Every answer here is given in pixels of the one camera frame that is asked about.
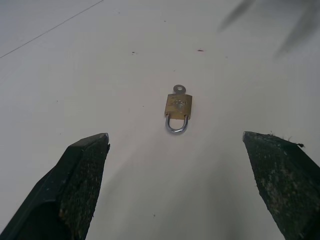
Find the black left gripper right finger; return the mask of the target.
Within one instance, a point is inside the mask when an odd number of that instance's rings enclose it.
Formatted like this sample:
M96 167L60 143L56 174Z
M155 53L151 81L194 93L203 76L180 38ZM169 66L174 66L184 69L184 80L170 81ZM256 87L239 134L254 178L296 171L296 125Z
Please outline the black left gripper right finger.
M272 134L243 133L256 186L286 240L320 238L320 168L294 143Z

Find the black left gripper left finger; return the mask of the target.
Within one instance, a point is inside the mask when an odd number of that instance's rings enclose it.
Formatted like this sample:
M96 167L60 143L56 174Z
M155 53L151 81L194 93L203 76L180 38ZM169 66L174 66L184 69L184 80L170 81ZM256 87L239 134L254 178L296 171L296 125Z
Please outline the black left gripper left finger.
M2 240L84 240L100 194L109 135L67 147L27 195L0 234Z

